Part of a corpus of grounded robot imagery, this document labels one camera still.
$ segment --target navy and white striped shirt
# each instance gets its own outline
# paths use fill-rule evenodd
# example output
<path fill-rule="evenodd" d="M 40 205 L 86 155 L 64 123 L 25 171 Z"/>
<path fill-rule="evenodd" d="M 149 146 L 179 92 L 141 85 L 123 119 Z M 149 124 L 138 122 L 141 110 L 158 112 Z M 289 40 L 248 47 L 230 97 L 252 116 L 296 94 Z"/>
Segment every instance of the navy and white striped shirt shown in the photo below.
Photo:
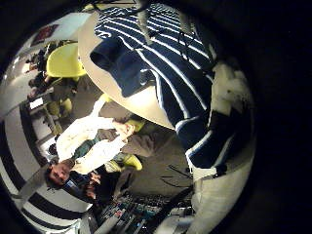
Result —
<path fill-rule="evenodd" d="M 227 141 L 233 137 L 234 130 L 220 131 L 218 124 L 208 126 L 214 78 L 203 70 L 210 66 L 212 58 L 205 53 L 197 36 L 192 40 L 192 35 L 186 35 L 186 43 L 191 43 L 187 46 L 188 60 L 185 59 L 185 43 L 177 40 L 180 33 L 178 16 L 161 5 L 148 9 L 147 27 L 153 43 L 147 45 L 137 26 L 137 16 L 123 17 L 131 10 L 105 10 L 120 18 L 99 18 L 95 33 L 103 41 L 91 52 L 92 61 L 111 73 L 124 97 L 141 88 L 139 79 L 143 72 L 152 71 L 159 105 L 175 126 L 186 157 L 200 168 L 216 166 L 215 162 L 224 152 L 225 144 L 229 145 Z M 215 113 L 214 118 L 223 119 Z M 233 119 L 224 118 L 226 121 L 218 123 L 227 125 Z"/>

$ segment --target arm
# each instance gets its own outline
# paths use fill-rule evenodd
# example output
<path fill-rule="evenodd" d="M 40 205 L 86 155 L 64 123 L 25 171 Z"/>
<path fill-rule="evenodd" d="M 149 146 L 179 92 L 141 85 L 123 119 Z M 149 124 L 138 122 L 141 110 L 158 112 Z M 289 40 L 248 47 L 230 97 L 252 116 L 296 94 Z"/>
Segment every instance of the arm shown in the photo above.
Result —
<path fill-rule="evenodd" d="M 70 158 L 75 150 L 87 139 L 93 139 L 98 129 L 112 129 L 113 119 L 87 116 L 75 120 L 58 138 L 59 160 Z"/>
<path fill-rule="evenodd" d="M 109 142 L 102 140 L 96 143 L 84 157 L 77 159 L 72 170 L 85 175 L 113 159 L 125 144 L 119 136 Z"/>

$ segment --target dark hair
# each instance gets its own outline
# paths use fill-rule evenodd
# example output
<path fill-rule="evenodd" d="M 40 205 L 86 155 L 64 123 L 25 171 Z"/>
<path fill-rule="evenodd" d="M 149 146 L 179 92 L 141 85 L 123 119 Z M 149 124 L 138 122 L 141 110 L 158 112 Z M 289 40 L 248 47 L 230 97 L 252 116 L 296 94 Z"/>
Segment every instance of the dark hair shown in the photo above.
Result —
<path fill-rule="evenodd" d="M 58 155 L 58 152 L 57 152 L 57 145 L 56 145 L 55 143 L 51 144 L 51 145 L 49 146 L 48 152 L 49 152 L 51 155 Z"/>
<path fill-rule="evenodd" d="M 57 164 L 55 161 L 53 163 L 50 162 L 50 166 L 52 166 L 53 164 Z M 66 182 L 62 185 L 55 183 L 51 178 L 50 178 L 50 173 L 51 173 L 51 167 L 48 167 L 48 169 L 45 171 L 44 177 L 47 183 L 47 186 L 49 189 L 53 189 L 53 190 L 60 190 L 62 189 Z"/>

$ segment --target white top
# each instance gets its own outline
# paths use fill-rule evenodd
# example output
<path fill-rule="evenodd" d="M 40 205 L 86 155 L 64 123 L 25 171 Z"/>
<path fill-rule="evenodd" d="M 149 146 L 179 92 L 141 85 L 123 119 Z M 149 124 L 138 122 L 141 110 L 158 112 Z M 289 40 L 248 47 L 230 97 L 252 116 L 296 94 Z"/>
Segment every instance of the white top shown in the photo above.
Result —
<path fill-rule="evenodd" d="M 112 118 L 92 115 L 75 120 L 57 140 L 59 161 L 71 158 L 85 140 L 96 137 L 98 129 L 113 129 L 112 122 Z M 84 157 L 76 160 L 72 170 L 87 174 L 111 160 L 125 144 L 119 136 L 109 142 L 106 139 L 101 140 Z"/>

